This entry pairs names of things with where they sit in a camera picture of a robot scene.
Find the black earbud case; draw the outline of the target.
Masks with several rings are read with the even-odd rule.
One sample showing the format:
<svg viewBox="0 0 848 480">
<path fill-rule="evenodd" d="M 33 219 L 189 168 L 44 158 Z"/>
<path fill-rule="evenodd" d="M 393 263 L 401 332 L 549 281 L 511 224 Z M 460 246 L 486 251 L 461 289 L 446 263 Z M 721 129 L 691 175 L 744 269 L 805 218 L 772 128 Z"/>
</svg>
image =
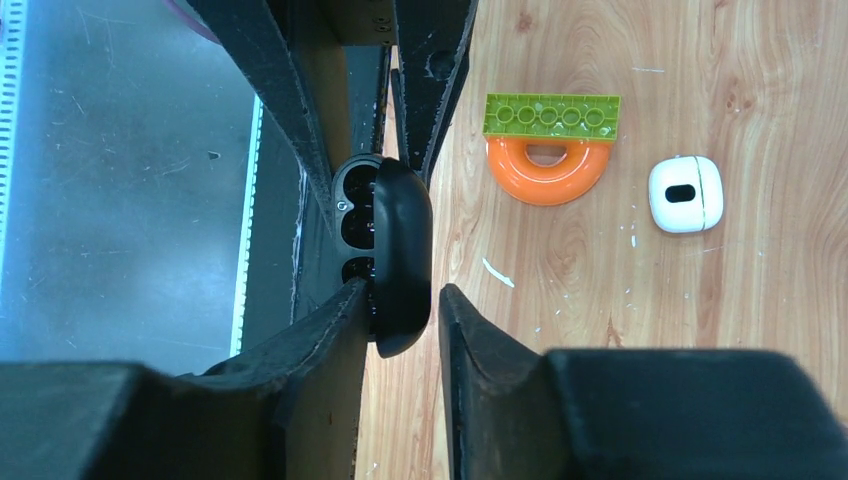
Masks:
<svg viewBox="0 0 848 480">
<path fill-rule="evenodd" d="M 366 281 L 370 340 L 383 358 L 408 350 L 431 312 L 433 210 L 425 183 L 378 154 L 351 157 L 332 185 L 341 279 Z"/>
</svg>

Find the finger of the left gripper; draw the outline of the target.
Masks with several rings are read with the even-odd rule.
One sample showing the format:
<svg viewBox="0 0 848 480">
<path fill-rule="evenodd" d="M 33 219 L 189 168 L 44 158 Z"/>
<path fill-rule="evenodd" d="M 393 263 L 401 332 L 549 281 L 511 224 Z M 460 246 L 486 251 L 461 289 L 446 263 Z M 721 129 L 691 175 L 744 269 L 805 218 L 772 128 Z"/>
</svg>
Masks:
<svg viewBox="0 0 848 480">
<path fill-rule="evenodd" d="M 429 185 L 463 89 L 476 0 L 398 0 L 390 74 L 400 160 Z"/>
<path fill-rule="evenodd" d="M 267 1 L 192 0 L 190 7 L 217 37 L 271 114 L 312 190 L 327 228 L 333 223 L 329 156 L 309 82 L 286 32 L 287 9 Z"/>
</svg>

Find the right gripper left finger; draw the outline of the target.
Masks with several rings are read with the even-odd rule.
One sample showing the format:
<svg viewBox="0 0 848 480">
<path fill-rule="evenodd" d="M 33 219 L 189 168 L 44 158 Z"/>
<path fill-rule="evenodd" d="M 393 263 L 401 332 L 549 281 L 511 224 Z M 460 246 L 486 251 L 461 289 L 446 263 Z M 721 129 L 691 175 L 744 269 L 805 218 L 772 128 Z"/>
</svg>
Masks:
<svg viewBox="0 0 848 480">
<path fill-rule="evenodd" d="M 5 479 L 348 479 L 367 291 L 346 283 L 304 319 L 201 375 L 137 363 L 5 363 Z"/>
</svg>

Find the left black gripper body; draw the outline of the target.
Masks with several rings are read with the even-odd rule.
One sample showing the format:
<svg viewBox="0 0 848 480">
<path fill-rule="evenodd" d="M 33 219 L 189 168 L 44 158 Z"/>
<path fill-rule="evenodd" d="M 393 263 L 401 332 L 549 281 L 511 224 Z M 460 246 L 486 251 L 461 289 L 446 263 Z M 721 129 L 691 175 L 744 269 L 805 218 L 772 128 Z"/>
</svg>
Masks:
<svg viewBox="0 0 848 480">
<path fill-rule="evenodd" d="M 393 46 L 393 1 L 267 1 L 286 39 L 341 46 Z"/>
</svg>

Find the white earbud charging case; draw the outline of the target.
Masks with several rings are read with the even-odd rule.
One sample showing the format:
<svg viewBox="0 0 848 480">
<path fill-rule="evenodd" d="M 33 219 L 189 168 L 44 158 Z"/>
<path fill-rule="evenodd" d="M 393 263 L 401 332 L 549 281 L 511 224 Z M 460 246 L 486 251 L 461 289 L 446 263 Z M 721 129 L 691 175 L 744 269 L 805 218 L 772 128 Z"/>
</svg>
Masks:
<svg viewBox="0 0 848 480">
<path fill-rule="evenodd" d="M 654 223 L 671 234 L 709 230 L 722 219 L 724 192 L 716 164 L 703 156 L 681 156 L 659 162 L 648 180 Z"/>
</svg>

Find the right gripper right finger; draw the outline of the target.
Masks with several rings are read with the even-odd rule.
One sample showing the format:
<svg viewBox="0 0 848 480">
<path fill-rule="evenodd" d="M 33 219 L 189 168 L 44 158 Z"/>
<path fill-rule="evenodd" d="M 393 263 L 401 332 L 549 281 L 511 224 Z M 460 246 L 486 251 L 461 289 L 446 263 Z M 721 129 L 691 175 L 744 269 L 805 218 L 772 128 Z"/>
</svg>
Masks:
<svg viewBox="0 0 848 480">
<path fill-rule="evenodd" d="M 790 357 L 745 349 L 537 354 L 455 285 L 439 299 L 454 479 L 843 479 L 847 437 Z"/>
</svg>

